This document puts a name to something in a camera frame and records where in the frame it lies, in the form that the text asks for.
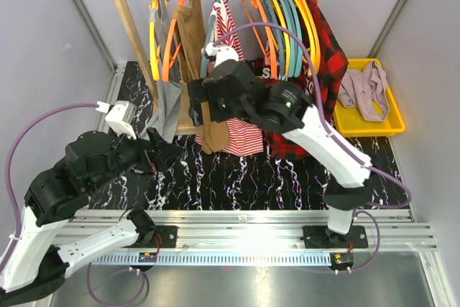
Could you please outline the teal hanger with striped top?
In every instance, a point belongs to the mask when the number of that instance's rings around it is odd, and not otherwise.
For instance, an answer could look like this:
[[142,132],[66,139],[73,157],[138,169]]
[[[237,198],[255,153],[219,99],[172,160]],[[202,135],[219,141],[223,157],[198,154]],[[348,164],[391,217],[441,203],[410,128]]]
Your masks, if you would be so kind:
[[213,0],[213,5],[211,9],[211,13],[208,20],[208,26],[206,29],[206,38],[205,44],[202,49],[202,56],[201,56],[201,69],[200,69],[200,77],[205,78],[208,72],[208,65],[212,63],[212,58],[214,56],[208,55],[206,52],[206,48],[209,43],[213,44],[219,38],[218,29],[224,28],[224,24],[220,24],[219,20],[224,22],[224,16],[226,15],[226,7],[225,2],[228,0]]

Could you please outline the pink tank top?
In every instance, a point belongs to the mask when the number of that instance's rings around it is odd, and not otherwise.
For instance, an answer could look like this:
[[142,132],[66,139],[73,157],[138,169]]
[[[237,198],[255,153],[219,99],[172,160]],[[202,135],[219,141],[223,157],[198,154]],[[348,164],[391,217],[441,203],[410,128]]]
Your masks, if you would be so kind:
[[383,122],[390,111],[387,88],[386,72],[373,60],[363,70],[347,69],[339,87],[338,100],[345,108],[358,108],[367,122]]

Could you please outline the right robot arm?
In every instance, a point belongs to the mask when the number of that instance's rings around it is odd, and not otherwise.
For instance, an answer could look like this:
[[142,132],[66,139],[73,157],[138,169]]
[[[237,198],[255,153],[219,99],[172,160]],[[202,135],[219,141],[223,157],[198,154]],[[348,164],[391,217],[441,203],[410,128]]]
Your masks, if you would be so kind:
[[328,206],[326,241],[343,247],[351,239],[357,208],[368,199],[372,160],[348,143],[324,118],[323,112],[295,84],[263,83],[244,62],[227,60],[212,73],[188,84],[190,117],[204,123],[207,104],[214,122],[241,119],[294,142],[332,174],[323,196]]

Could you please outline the tan tank top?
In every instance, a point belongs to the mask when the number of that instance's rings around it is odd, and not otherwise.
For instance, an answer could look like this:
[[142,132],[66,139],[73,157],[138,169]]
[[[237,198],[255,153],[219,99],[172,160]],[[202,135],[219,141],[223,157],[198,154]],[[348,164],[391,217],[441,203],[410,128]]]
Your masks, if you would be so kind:
[[[177,4],[172,17],[177,19],[175,38],[182,45],[178,53],[180,74],[188,89],[188,83],[201,79],[201,49],[206,38],[201,0],[188,0],[184,6]],[[196,127],[198,142],[206,154],[218,152],[230,144],[227,125],[211,120],[208,105],[201,108],[204,121],[202,126]]]

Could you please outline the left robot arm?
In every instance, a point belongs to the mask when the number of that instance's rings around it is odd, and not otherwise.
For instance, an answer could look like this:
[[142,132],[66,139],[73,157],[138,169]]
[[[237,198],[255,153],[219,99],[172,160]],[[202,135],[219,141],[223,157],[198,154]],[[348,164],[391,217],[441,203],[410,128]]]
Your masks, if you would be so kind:
[[133,170],[168,171],[183,148],[166,142],[156,129],[147,139],[86,132],[65,148],[64,157],[38,174],[24,197],[22,227],[3,256],[1,305],[41,300],[95,259],[122,247],[148,247],[155,223],[141,209],[97,234],[66,245],[53,241],[93,194]]

